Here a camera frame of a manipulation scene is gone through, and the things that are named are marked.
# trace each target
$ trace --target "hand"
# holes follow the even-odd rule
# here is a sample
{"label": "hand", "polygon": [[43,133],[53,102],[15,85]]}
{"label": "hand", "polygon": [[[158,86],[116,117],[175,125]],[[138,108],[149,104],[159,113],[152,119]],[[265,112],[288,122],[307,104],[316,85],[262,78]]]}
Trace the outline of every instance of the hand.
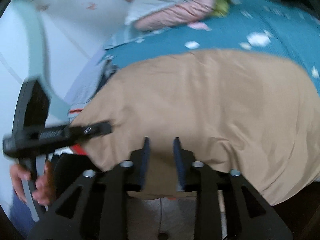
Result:
{"label": "hand", "polygon": [[[30,180],[31,174],[19,164],[14,164],[10,168],[10,176],[18,198],[24,203],[27,202],[22,187],[22,179]],[[32,197],[43,206],[53,203],[56,199],[55,186],[53,182],[53,168],[52,164],[47,161],[44,166],[44,175],[38,177],[36,180],[36,188],[32,193]]]}

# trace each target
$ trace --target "beige cloth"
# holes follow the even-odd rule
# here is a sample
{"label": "beige cloth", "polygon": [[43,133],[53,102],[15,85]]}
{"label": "beige cloth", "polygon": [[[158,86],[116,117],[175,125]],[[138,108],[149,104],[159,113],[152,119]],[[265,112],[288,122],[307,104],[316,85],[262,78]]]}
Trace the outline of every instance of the beige cloth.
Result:
{"label": "beige cloth", "polygon": [[287,59],[204,50],[137,62],[115,74],[73,125],[104,120],[113,133],[84,145],[103,170],[150,137],[141,197],[181,196],[175,137],[212,168],[239,169],[271,205],[320,175],[320,99]]}

